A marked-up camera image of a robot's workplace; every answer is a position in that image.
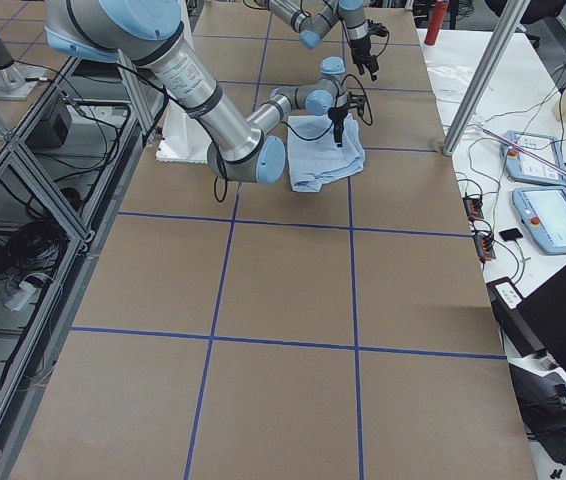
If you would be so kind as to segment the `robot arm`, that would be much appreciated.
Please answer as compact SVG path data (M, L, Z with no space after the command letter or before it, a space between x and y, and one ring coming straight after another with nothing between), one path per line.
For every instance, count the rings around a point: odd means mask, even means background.
M244 117L185 40L176 1L48 1L49 45L68 55L114 63L125 54L162 82L189 118L211 138L207 162L224 180L272 184L286 164L284 142L272 131L293 110L328 115L335 142L342 142L350 96L341 58L321 64L312 85L281 87Z
M336 25L340 25L358 73L363 75L368 72L372 81L377 80L378 57L382 52L371 52L372 37L388 40L389 30L382 23L367 18L362 1L322 1L317 13L306 11L302 1L244 1L243 4L273 14L296 32L300 42L308 49L317 47Z

